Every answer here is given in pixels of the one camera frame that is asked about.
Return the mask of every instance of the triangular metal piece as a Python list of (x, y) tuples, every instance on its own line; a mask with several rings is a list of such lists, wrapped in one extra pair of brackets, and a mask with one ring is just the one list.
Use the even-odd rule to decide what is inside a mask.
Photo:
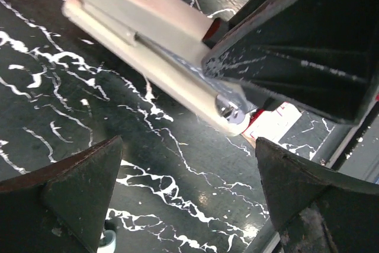
[(120, 167), (120, 137), (0, 182), (2, 253), (95, 253)]
[(250, 0), (203, 72), (260, 108), (256, 93), (359, 124), (379, 89), (378, 11), (379, 0)]
[(379, 185), (335, 172), (261, 137), (256, 157), (285, 253), (377, 252)]

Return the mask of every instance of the black marble surface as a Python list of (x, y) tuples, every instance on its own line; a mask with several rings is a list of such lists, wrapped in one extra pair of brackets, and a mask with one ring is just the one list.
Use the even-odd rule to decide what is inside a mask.
[[(184, 0), (229, 19), (247, 0)], [(0, 0), (0, 180), (120, 134), (116, 252), (243, 252), (268, 217), (256, 159), (62, 14)], [(283, 147), (312, 158), (334, 125), (304, 113)]]

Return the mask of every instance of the white stapler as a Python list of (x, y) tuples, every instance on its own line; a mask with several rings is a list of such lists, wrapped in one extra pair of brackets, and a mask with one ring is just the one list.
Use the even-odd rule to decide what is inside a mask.
[(66, 0), (63, 14), (208, 124), (243, 133), (251, 107), (238, 84), (209, 79), (202, 39), (213, 20), (182, 0)]

